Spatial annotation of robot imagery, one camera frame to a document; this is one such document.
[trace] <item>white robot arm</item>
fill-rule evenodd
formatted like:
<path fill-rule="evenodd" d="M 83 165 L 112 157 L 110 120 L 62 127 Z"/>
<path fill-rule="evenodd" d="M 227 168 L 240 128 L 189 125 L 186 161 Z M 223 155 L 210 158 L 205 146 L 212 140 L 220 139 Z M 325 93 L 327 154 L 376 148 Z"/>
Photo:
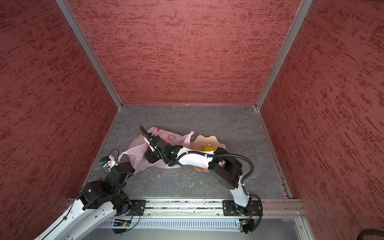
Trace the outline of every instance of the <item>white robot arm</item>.
<path fill-rule="evenodd" d="M 183 146 L 172 146 L 159 136 L 147 133 L 142 126 L 140 130 L 150 147 L 144 155 L 150 163 L 163 160 L 171 166 L 193 165 L 208 169 L 221 185 L 231 191 L 238 214 L 252 216 L 250 196 L 244 186 L 244 180 L 253 172 L 253 164 L 249 159 L 230 154 L 222 148 L 202 152 Z M 242 165 L 235 157 L 247 161 L 251 166 L 244 177 Z M 81 240 L 103 221 L 116 214 L 125 215 L 133 211 L 131 200 L 122 188 L 135 169 L 129 162 L 116 165 L 111 156 L 102 158 L 100 163 L 110 169 L 105 179 L 89 182 L 80 190 L 73 204 L 35 240 Z"/>
<path fill-rule="evenodd" d="M 238 207 L 238 213 L 248 215 L 250 197 L 245 189 L 244 180 L 253 172 L 253 164 L 249 159 L 240 155 L 229 154 L 223 148 L 218 148 L 216 151 L 203 152 L 178 145 L 172 146 L 161 137 L 149 134 L 142 126 L 140 126 L 140 130 L 150 147 L 150 150 L 144 155 L 150 163 L 163 160 L 169 166 L 180 164 L 208 169 L 222 186 L 231 191 L 233 200 Z M 251 166 L 251 171 L 244 178 L 242 175 L 242 165 L 235 157 L 244 159 Z M 224 161 L 224 165 L 220 166 L 219 163 L 222 161 Z"/>

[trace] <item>pink plastic bag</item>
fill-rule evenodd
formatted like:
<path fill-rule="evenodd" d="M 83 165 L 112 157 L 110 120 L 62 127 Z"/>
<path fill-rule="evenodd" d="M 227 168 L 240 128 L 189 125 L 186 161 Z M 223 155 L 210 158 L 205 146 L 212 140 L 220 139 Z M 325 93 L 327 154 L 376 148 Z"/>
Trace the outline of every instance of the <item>pink plastic bag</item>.
<path fill-rule="evenodd" d="M 191 132 L 188 135 L 178 135 L 173 132 L 165 131 L 163 129 L 159 129 L 157 127 L 151 127 L 147 132 L 153 133 L 155 136 L 160 136 L 164 141 L 170 143 L 172 146 L 174 145 L 182 145 L 183 147 L 189 148 L 190 140 L 192 135 L 195 132 Z M 129 161 L 131 165 L 135 169 L 135 173 L 140 172 L 143 169 L 146 169 L 150 166 L 155 166 L 159 168 L 178 168 L 180 165 L 175 165 L 173 167 L 168 167 L 164 161 L 158 160 L 157 162 L 150 164 L 147 159 L 144 158 L 144 153 L 147 151 L 148 144 L 144 141 L 144 136 L 140 135 L 135 138 L 132 143 L 129 145 L 128 150 L 121 153 L 118 158 L 118 164 L 120 163 L 120 159 L 123 154 L 127 154 L 129 157 Z"/>

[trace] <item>black cable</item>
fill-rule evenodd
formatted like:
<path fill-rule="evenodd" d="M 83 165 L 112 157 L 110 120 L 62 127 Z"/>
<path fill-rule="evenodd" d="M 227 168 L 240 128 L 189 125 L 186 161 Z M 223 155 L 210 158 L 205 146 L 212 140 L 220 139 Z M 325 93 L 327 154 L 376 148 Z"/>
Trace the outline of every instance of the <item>black cable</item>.
<path fill-rule="evenodd" d="M 262 204 L 262 201 L 261 201 L 261 199 L 259 198 L 258 195 L 252 194 L 252 195 L 249 195 L 249 197 L 250 197 L 250 198 L 252 198 L 252 197 L 256 197 L 257 200 L 258 200 L 259 203 L 260 203 L 260 217 L 259 217 L 259 219 L 258 219 L 256 225 L 253 227 L 253 229 L 250 230 L 250 231 L 248 232 L 248 233 L 251 233 L 251 232 L 253 232 L 253 231 L 259 226 L 260 222 L 262 221 L 262 216 L 263 216 L 263 204 Z"/>
<path fill-rule="evenodd" d="M 205 154 L 203 152 L 198 152 L 198 151 L 188 151 L 188 154 L 198 154 L 198 155 L 202 155 L 202 156 L 207 156 L 207 157 L 237 157 L 237 158 L 240 158 L 240 159 L 243 159 L 244 161 L 246 161 L 249 166 L 251 167 L 251 169 L 249 170 L 249 172 L 241 179 L 241 183 L 243 184 L 244 181 L 252 175 L 253 173 L 253 170 L 254 170 L 254 166 L 253 166 L 253 163 L 251 162 L 251 160 L 249 160 L 248 158 L 244 157 L 244 156 L 241 156 L 241 155 L 238 155 L 238 154 L 231 154 L 231 153 L 220 153 L 220 154 Z M 180 158 L 182 158 L 183 156 L 187 155 L 186 152 L 182 153 L 180 156 L 178 156 L 176 158 L 176 161 L 171 165 L 169 164 L 169 166 L 173 166 L 175 165 L 179 160 Z"/>
<path fill-rule="evenodd" d="M 136 225 L 137 224 L 139 224 L 139 221 L 140 221 L 140 219 L 141 219 L 141 216 L 140 216 L 140 213 L 138 212 L 138 211 L 134 211 L 135 213 L 137 213 L 138 215 L 139 215 L 139 220 L 137 221 L 137 223 L 133 226 L 133 227 L 131 227 L 130 229 L 126 229 L 125 231 L 118 231 L 118 232 L 115 232 L 114 230 L 113 230 L 113 228 L 112 228 L 112 231 L 116 234 L 122 234 L 122 233 L 124 233 L 124 232 L 128 232 L 129 230 L 132 230 L 134 227 L 136 227 Z"/>
<path fill-rule="evenodd" d="M 76 194 L 76 197 L 79 195 L 79 193 L 81 192 L 81 190 L 83 190 L 85 188 L 85 186 L 84 187 L 82 187 L 81 189 L 80 189 L 80 191 L 78 191 L 77 192 L 77 194 Z M 49 233 L 47 233 L 41 240 L 43 240 L 46 236 L 48 236 L 58 225 L 60 225 L 60 223 L 62 223 L 64 220 L 66 220 L 67 219 L 67 217 L 68 217 L 68 215 L 70 214 L 70 212 L 71 212 L 71 209 L 72 209 L 72 206 L 73 206 L 73 203 L 71 204 L 71 206 L 70 206 L 70 209 L 68 210 L 68 213 L 63 217 L 63 219 L 51 230 L 51 231 L 49 231 Z"/>
<path fill-rule="evenodd" d="M 137 213 L 137 214 L 139 215 L 139 220 L 137 221 L 137 223 L 136 223 L 133 227 L 131 227 L 130 229 L 128 229 L 127 232 L 128 232 L 129 230 L 132 230 L 134 227 L 136 227 L 137 224 L 139 224 L 139 221 L 140 221 L 140 219 L 141 219 L 140 213 L 139 213 L 138 211 L 135 211 L 135 213 Z"/>
<path fill-rule="evenodd" d="M 360 232 L 357 240 L 363 240 L 364 236 L 368 236 L 368 235 L 384 237 L 384 231 L 380 231 L 377 229 L 364 229 L 363 231 Z"/>
<path fill-rule="evenodd" d="M 119 158 L 119 156 L 120 156 L 120 151 L 119 151 L 118 149 L 113 149 L 111 152 L 109 152 L 108 157 L 109 157 L 110 154 L 111 154 L 113 151 L 115 151 L 115 150 L 118 151 L 118 157 L 117 157 L 117 158 Z M 108 174 L 107 172 L 104 171 L 104 167 L 103 167 L 103 165 L 101 165 L 101 170 L 102 170 L 105 174 Z"/>
<path fill-rule="evenodd" d="M 163 156 L 163 153 L 160 151 L 159 148 L 156 147 L 156 145 L 151 141 L 151 137 L 149 136 L 148 132 L 143 128 L 143 126 L 139 126 L 140 128 L 140 131 L 141 133 L 144 135 L 144 137 L 148 140 L 148 142 L 150 143 L 151 147 L 155 147 L 157 152 L 159 153 L 159 155 L 161 156 L 161 159 L 166 163 L 166 159 L 165 157 Z"/>
<path fill-rule="evenodd" d="M 109 152 L 109 154 L 108 154 L 108 157 L 110 156 L 110 154 L 113 152 L 113 151 L 115 151 L 115 150 L 117 150 L 118 151 L 118 157 L 120 156 L 120 151 L 117 149 L 117 148 L 115 148 L 115 149 L 113 149 L 111 152 Z"/>

